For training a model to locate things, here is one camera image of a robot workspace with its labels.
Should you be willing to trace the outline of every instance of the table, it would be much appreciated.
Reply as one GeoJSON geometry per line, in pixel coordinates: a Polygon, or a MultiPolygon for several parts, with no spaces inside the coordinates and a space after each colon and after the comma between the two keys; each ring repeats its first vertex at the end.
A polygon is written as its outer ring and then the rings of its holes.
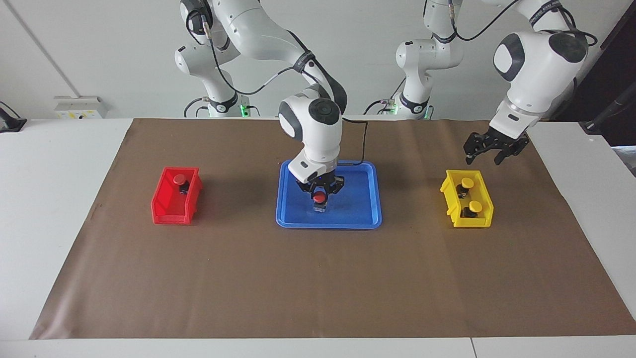
{"type": "MultiPolygon", "coordinates": [[[[636,336],[415,340],[25,341],[131,123],[32,120],[0,136],[0,357],[631,357],[636,336]],[[73,175],[81,171],[81,176],[73,175]]],[[[636,314],[636,179],[577,124],[530,136],[618,292],[636,314]]]]}

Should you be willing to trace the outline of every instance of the brown mat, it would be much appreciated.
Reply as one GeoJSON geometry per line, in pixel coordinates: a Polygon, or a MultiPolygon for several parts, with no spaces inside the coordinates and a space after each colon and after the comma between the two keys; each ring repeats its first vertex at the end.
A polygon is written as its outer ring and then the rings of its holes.
{"type": "MultiPolygon", "coordinates": [[[[297,231],[275,222],[280,163],[301,148],[277,122],[135,120],[31,338],[636,334],[532,145],[476,161],[493,227],[452,228],[439,187],[486,128],[370,124],[382,227],[297,231]],[[194,226],[152,223],[165,166],[201,168],[194,226]]],[[[361,140],[347,124],[342,158],[361,140]]]]}

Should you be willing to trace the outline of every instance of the cable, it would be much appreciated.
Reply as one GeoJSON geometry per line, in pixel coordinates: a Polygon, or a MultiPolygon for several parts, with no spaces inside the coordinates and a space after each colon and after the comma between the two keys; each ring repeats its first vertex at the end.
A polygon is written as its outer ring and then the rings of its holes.
{"type": "Polygon", "coordinates": [[[203,101],[203,100],[204,100],[204,97],[201,97],[201,98],[193,99],[192,102],[188,103],[188,105],[186,106],[186,109],[183,110],[183,117],[188,118],[188,110],[190,109],[190,107],[194,106],[195,103],[203,101]]]}
{"type": "Polygon", "coordinates": [[[366,133],[367,133],[367,130],[369,129],[369,122],[357,122],[355,120],[349,120],[344,117],[342,118],[342,120],[349,123],[364,124],[364,136],[362,139],[362,159],[360,159],[360,161],[357,163],[338,163],[338,165],[339,166],[360,166],[364,163],[364,157],[366,156],[366,133]]]}
{"type": "Polygon", "coordinates": [[[247,106],[247,108],[248,108],[248,109],[249,109],[249,108],[254,108],[254,109],[256,110],[256,112],[258,113],[258,116],[259,116],[259,117],[261,116],[261,111],[259,111],[259,110],[258,110],[258,107],[257,107],[257,106],[247,106]]]}
{"type": "Polygon", "coordinates": [[[592,43],[588,43],[588,47],[593,47],[596,46],[596,44],[598,43],[598,37],[590,34],[589,32],[585,32],[585,31],[581,31],[579,29],[574,29],[574,30],[566,30],[566,31],[562,31],[564,34],[573,34],[573,35],[584,35],[586,37],[589,37],[592,39],[592,43]]]}
{"type": "Polygon", "coordinates": [[[572,84],[574,85],[574,88],[572,88],[572,95],[570,96],[570,98],[568,98],[568,100],[563,101],[563,103],[556,109],[554,114],[550,116],[550,119],[556,119],[557,117],[562,115],[572,104],[574,96],[576,96],[576,91],[579,89],[579,80],[574,77],[574,79],[572,80],[572,84]]]}
{"type": "Polygon", "coordinates": [[[310,75],[309,73],[302,71],[301,72],[303,75],[307,75],[309,78],[311,78],[312,80],[314,80],[315,83],[319,83],[318,82],[318,78],[316,78],[314,75],[310,75]]]}
{"type": "MultiPolygon", "coordinates": [[[[188,33],[190,33],[190,36],[192,36],[193,39],[195,39],[195,41],[199,44],[204,46],[203,43],[199,42],[199,40],[197,40],[197,38],[195,37],[195,35],[193,34],[193,30],[190,28],[190,20],[192,19],[192,17],[199,15],[201,15],[201,12],[198,10],[192,10],[188,16],[186,17],[186,29],[188,30],[188,33]]],[[[293,67],[288,67],[286,69],[283,69],[281,71],[279,71],[276,75],[273,75],[269,80],[267,80],[261,87],[259,87],[257,90],[252,91],[252,92],[243,92],[241,90],[236,89],[231,83],[230,81],[228,81],[227,78],[225,78],[225,75],[223,74],[223,71],[221,70],[221,65],[219,64],[219,58],[216,55],[216,48],[214,47],[214,42],[211,39],[212,36],[210,36],[210,38],[208,39],[210,41],[210,46],[212,47],[212,54],[214,56],[214,63],[216,65],[217,70],[219,71],[219,74],[221,75],[221,78],[223,79],[223,81],[225,82],[225,84],[227,84],[227,86],[229,88],[231,88],[234,92],[238,93],[238,94],[242,94],[245,96],[251,96],[253,94],[257,94],[259,92],[261,92],[261,90],[263,90],[268,84],[270,84],[270,82],[274,81],[274,79],[276,79],[278,76],[280,76],[281,74],[290,71],[292,69],[294,69],[293,67]]]]}
{"type": "Polygon", "coordinates": [[[205,44],[199,42],[199,40],[195,37],[195,35],[193,34],[193,30],[190,28],[190,21],[192,21],[194,15],[199,15],[201,16],[201,13],[198,10],[192,10],[188,16],[186,16],[186,29],[188,30],[188,34],[190,34],[190,36],[192,36],[192,38],[201,46],[205,46],[205,44]]]}
{"type": "Polygon", "coordinates": [[[450,23],[451,23],[451,25],[453,26],[453,31],[454,31],[455,35],[456,35],[459,39],[464,40],[464,41],[472,41],[472,40],[474,40],[474,39],[476,39],[476,38],[480,37],[480,36],[481,36],[481,34],[483,34],[484,32],[486,32],[486,30],[488,30],[488,29],[490,28],[490,26],[492,26],[492,24],[494,24],[497,20],[499,20],[499,18],[500,18],[500,17],[502,17],[502,16],[503,16],[503,14],[505,14],[505,13],[506,13],[506,11],[508,11],[511,7],[513,7],[513,5],[514,5],[514,4],[518,3],[519,1],[520,1],[520,0],[513,0],[511,3],[509,3],[509,4],[508,4],[508,6],[506,6],[503,10],[501,10],[501,12],[499,13],[499,15],[497,15],[495,18],[493,18],[493,19],[492,19],[492,21],[491,21],[488,25],[486,25],[486,27],[484,27],[484,28],[483,28],[483,29],[482,29],[482,30],[481,30],[481,31],[480,31],[477,35],[475,35],[475,36],[473,36],[473,37],[465,38],[465,37],[461,36],[461,35],[459,34],[459,32],[457,32],[457,27],[455,26],[455,19],[454,19],[454,18],[451,18],[451,19],[450,19],[450,23]]]}
{"type": "Polygon", "coordinates": [[[199,107],[199,108],[197,109],[197,118],[198,118],[198,112],[199,112],[200,110],[206,110],[206,109],[207,109],[207,107],[199,107]]]}
{"type": "Polygon", "coordinates": [[[623,113],[624,111],[626,111],[626,110],[630,109],[630,107],[631,107],[633,104],[634,104],[634,102],[632,102],[632,103],[630,103],[630,104],[628,104],[628,105],[624,106],[622,110],[619,110],[618,112],[616,112],[616,113],[612,114],[612,115],[611,115],[611,116],[609,116],[608,118],[612,118],[613,116],[616,116],[616,115],[619,115],[619,114],[623,113]]]}
{"type": "Polygon", "coordinates": [[[570,10],[564,8],[563,6],[561,6],[559,10],[570,18],[570,23],[572,24],[574,28],[576,28],[576,21],[574,20],[574,15],[572,15],[570,10]]]}
{"type": "MultiPolygon", "coordinates": [[[[404,78],[403,78],[403,79],[402,79],[402,81],[399,83],[399,85],[397,85],[396,90],[395,90],[395,91],[393,91],[393,94],[390,96],[390,98],[389,98],[389,99],[392,99],[392,98],[393,98],[393,96],[395,96],[395,95],[398,93],[398,91],[399,91],[400,87],[402,87],[402,85],[403,85],[405,82],[406,82],[406,76],[404,76],[404,78]]],[[[380,113],[382,113],[382,112],[390,112],[391,110],[388,110],[388,109],[387,109],[387,107],[388,107],[388,106],[389,106],[389,103],[387,102],[387,104],[385,104],[385,105],[384,105],[384,108],[382,108],[381,110],[379,110],[379,111],[378,111],[378,114],[380,114],[380,113]]]]}
{"type": "Polygon", "coordinates": [[[369,104],[369,106],[368,106],[368,107],[364,110],[363,115],[366,115],[367,113],[369,113],[369,110],[370,110],[370,109],[372,109],[372,107],[373,107],[374,105],[376,105],[376,104],[380,104],[380,103],[382,103],[382,100],[378,100],[378,101],[375,101],[375,102],[373,102],[373,103],[369,104]]]}
{"type": "Polygon", "coordinates": [[[8,104],[6,104],[6,103],[4,103],[4,102],[2,102],[2,101],[0,101],[0,104],[1,104],[1,105],[3,105],[3,106],[5,106],[5,107],[7,107],[10,111],[12,111],[12,112],[13,112],[13,114],[14,114],[16,117],[18,117],[18,118],[22,118],[22,117],[20,117],[20,115],[19,115],[16,111],[14,111],[14,110],[13,110],[13,108],[11,108],[11,106],[9,106],[8,104]]]}

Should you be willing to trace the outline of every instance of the red button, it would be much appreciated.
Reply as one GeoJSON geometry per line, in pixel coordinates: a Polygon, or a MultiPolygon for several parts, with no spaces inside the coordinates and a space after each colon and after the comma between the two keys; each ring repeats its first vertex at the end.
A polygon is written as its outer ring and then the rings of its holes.
{"type": "Polygon", "coordinates": [[[172,182],[175,183],[176,185],[183,185],[186,183],[186,176],[183,174],[177,174],[172,179],[172,182]]]}
{"type": "Polygon", "coordinates": [[[322,204],[325,201],[327,201],[327,195],[323,192],[316,192],[314,194],[314,202],[318,203],[318,204],[322,204]]]}

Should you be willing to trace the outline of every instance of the white wall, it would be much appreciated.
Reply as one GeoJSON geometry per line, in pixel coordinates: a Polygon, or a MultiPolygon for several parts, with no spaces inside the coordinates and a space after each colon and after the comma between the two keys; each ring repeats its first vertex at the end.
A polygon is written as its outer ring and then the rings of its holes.
{"type": "MultiPolygon", "coordinates": [[[[180,117],[191,99],[205,94],[201,83],[180,72],[174,50],[189,43],[178,0],[0,1],[0,99],[30,118],[53,117],[53,96],[72,94],[3,1],[9,1],[83,96],[100,96],[109,117],[180,117]]],[[[632,0],[562,0],[578,27],[601,41],[632,0]]],[[[402,41],[428,38],[423,1],[263,0],[269,15],[294,31],[347,89],[347,113],[391,94],[403,77],[394,54],[402,41]]],[[[460,32],[469,36],[498,8],[465,0],[460,32]]],[[[432,104],[440,118],[491,118],[507,90],[495,72],[492,54],[510,32],[529,29],[510,11],[491,30],[466,46],[455,69],[432,71],[432,104]]],[[[590,63],[598,56],[591,51],[590,63]]],[[[224,66],[239,89],[253,90],[279,69],[275,61],[240,57],[224,66]]],[[[264,115],[276,115],[281,99],[304,88],[286,73],[251,98],[264,115]]]]}

